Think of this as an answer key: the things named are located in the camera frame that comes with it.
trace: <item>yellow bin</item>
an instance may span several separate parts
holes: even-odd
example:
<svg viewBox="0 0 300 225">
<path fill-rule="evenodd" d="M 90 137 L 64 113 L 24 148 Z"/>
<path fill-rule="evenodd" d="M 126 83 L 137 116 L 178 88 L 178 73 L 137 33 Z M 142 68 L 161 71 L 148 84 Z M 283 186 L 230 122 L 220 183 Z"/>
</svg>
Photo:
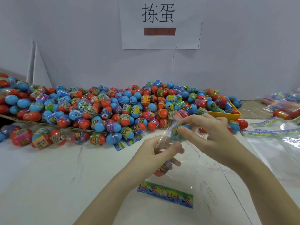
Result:
<svg viewBox="0 0 300 225">
<path fill-rule="evenodd" d="M 233 109 L 238 111 L 238 109 L 236 109 L 235 106 L 230 101 L 229 101 L 229 103 L 231 104 Z M 208 113 L 213 117 L 225 117 L 225 118 L 227 118 L 228 121 L 238 120 L 241 117 L 241 113 L 239 111 L 238 111 L 238 114 L 228 114 L 228 113 L 213 112 L 213 111 L 208 111 Z"/>
</svg>

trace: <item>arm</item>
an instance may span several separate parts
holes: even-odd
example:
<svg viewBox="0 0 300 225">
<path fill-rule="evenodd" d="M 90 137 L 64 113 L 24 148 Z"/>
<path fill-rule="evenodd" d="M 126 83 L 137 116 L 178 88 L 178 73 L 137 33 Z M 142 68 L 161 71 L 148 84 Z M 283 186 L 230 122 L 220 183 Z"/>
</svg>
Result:
<svg viewBox="0 0 300 225">
<path fill-rule="evenodd" d="M 183 153 L 179 142 L 170 144 L 166 139 L 164 148 L 157 148 L 161 136 L 144 141 L 130 162 L 103 188 L 84 210 L 74 225 L 111 225 L 128 193 L 143 180 L 157 171 L 167 160 L 177 166 L 181 162 L 173 157 Z"/>
<path fill-rule="evenodd" d="M 248 151 L 228 130 L 227 119 L 209 114 L 191 115 L 180 124 L 191 124 L 208 132 L 207 140 L 188 128 L 178 132 L 203 153 L 234 170 L 249 189 L 264 225 L 300 224 L 300 210 L 269 168 Z"/>
</svg>

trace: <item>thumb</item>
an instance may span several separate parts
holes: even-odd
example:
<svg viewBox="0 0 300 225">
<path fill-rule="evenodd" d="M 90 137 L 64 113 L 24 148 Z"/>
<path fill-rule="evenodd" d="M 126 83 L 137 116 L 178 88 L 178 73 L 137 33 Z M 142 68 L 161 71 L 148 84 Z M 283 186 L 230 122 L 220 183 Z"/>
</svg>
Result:
<svg viewBox="0 0 300 225">
<path fill-rule="evenodd" d="M 209 146 L 210 141 L 205 140 L 201 136 L 198 136 L 192 130 L 186 127 L 179 127 L 178 133 L 183 136 L 186 140 L 194 144 L 200 151 L 204 152 L 204 150 Z"/>
<path fill-rule="evenodd" d="M 177 153 L 179 153 L 182 149 L 182 145 L 180 142 L 175 142 L 170 147 L 168 147 L 165 151 L 157 154 L 159 163 L 164 164 L 166 161 L 172 159 Z"/>
</svg>

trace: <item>paper sign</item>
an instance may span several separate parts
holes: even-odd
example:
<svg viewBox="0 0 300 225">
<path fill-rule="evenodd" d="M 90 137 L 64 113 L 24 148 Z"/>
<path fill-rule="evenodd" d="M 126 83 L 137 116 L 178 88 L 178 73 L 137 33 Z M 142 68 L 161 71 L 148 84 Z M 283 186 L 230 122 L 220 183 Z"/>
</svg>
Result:
<svg viewBox="0 0 300 225">
<path fill-rule="evenodd" d="M 120 0 L 123 49 L 199 49 L 205 0 Z"/>
</svg>

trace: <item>red rectangle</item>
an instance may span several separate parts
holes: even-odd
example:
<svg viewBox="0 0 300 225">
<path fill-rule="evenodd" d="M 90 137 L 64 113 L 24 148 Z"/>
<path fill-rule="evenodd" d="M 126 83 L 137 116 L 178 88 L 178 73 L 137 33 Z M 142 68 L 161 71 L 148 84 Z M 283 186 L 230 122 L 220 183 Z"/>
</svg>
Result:
<svg viewBox="0 0 300 225">
<path fill-rule="evenodd" d="M 176 28 L 174 27 L 152 27 L 144 28 L 144 35 L 146 36 L 157 36 L 157 35 L 171 35 L 174 36 L 176 33 Z"/>
</svg>

